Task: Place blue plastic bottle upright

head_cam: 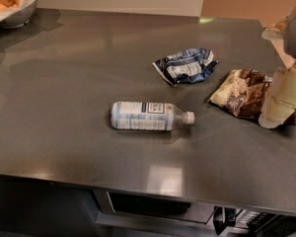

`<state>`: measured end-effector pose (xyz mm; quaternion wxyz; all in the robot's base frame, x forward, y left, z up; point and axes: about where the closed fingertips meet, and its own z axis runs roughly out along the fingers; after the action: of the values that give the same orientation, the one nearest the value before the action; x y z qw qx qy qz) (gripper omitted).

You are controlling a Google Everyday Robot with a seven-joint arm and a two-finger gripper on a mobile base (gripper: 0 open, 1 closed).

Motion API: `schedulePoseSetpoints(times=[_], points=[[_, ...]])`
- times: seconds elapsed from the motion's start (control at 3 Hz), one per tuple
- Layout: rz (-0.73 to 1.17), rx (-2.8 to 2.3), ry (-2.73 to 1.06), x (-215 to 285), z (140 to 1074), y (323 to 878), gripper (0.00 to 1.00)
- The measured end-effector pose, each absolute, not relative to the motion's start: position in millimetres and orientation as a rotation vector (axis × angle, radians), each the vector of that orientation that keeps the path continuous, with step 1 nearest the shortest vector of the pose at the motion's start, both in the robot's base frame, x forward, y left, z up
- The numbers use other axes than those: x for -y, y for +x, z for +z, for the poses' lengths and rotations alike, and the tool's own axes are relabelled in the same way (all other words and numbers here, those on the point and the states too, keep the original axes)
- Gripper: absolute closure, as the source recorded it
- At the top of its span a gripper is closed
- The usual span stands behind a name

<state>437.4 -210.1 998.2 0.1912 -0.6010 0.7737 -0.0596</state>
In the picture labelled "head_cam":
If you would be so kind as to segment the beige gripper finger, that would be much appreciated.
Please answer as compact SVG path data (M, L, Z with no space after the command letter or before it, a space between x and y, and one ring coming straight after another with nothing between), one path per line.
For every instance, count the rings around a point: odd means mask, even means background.
M273 74L267 97L261 108L259 125L276 128L296 110L296 66L279 67Z

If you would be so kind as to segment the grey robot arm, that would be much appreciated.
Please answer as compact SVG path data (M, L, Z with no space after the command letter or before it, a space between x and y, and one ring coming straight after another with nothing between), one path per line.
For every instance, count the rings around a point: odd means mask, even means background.
M283 33L284 52L296 60L296 7L291 11ZM276 128L296 110L296 63L278 68L272 78L268 96L259 116L259 125Z

